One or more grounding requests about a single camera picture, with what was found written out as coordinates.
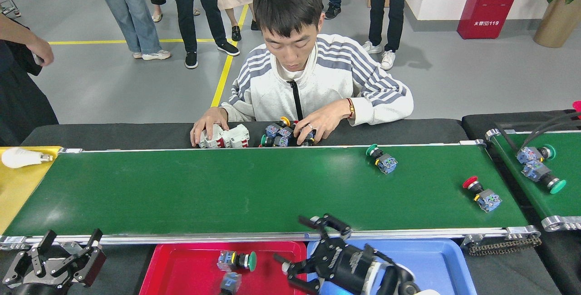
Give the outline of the seated person's left hand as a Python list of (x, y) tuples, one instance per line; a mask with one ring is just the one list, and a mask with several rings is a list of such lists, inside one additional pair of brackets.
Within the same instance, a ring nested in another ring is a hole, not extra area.
[(305, 119), (299, 120), (294, 129), (294, 136), (297, 144), (305, 141), (308, 134), (315, 130), (314, 142), (318, 143), (337, 128), (340, 121), (353, 115), (351, 102), (347, 99), (336, 100), (313, 113), (307, 115)]

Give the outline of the seated person's right hand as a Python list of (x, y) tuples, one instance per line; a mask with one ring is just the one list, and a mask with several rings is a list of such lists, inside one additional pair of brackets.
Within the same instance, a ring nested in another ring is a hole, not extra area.
[(201, 134), (203, 131), (206, 131), (207, 137), (212, 139), (214, 125), (219, 125), (223, 130), (229, 130), (230, 128), (227, 125), (227, 121), (228, 113), (226, 109), (222, 107), (210, 107), (202, 117), (194, 123), (190, 131), (191, 145), (195, 147), (199, 144), (202, 139)]

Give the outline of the standing person's hand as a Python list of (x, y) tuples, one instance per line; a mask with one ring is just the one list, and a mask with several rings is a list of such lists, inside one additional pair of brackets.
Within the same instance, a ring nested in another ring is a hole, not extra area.
[(41, 37), (32, 34), (27, 37), (25, 45), (33, 54), (42, 59), (42, 63), (40, 63), (42, 67), (50, 65), (54, 61), (54, 53), (50, 44)]

